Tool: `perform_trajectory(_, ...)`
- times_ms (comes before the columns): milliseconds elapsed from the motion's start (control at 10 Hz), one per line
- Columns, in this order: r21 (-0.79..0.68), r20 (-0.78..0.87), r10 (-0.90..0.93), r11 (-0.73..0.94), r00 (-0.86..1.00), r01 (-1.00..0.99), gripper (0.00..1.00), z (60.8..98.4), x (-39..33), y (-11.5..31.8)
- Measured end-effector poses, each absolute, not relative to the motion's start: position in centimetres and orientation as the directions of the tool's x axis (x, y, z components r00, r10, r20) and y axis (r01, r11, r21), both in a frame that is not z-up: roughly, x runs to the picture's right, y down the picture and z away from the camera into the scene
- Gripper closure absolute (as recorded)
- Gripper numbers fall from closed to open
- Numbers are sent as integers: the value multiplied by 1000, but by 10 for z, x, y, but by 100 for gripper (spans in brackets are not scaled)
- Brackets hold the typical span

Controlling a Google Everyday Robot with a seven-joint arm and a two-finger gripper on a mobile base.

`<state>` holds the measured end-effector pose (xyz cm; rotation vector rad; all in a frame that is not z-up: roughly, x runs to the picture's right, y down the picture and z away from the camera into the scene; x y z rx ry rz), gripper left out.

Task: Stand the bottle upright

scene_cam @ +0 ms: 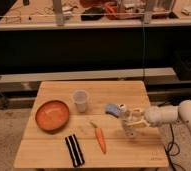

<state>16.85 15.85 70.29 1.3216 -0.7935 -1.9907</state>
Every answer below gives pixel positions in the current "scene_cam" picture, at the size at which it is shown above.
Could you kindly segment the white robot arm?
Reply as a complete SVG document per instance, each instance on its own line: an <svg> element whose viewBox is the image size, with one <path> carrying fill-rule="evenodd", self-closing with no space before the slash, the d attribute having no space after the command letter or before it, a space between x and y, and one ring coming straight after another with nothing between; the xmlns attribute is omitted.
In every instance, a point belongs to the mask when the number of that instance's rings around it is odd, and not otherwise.
<svg viewBox="0 0 191 171"><path fill-rule="evenodd" d="M143 118L129 122L129 128L158 127L180 119L191 134L191 100L184 100L178 106L151 106L143 111Z"/></svg>

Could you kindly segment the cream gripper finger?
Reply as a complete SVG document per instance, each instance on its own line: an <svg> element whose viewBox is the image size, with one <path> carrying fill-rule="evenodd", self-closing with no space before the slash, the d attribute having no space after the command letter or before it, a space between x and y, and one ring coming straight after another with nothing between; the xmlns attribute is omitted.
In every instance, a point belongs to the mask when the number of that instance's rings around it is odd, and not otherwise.
<svg viewBox="0 0 191 171"><path fill-rule="evenodd" d="M144 127L148 127L149 123L147 123L145 120L140 120L138 122L128 123L128 126L130 128L144 128Z"/></svg>
<svg viewBox="0 0 191 171"><path fill-rule="evenodd" d="M144 108L133 108L131 110L132 115L134 116L142 116L144 114Z"/></svg>

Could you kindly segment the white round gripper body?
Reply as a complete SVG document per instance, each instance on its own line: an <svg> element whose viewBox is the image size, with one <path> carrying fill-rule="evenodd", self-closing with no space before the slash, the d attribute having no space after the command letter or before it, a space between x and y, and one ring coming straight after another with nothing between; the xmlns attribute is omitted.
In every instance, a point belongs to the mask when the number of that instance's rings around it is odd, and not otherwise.
<svg viewBox="0 0 191 171"><path fill-rule="evenodd" d="M161 111L157 106L151 106L144 111L144 118L151 127L161 124Z"/></svg>

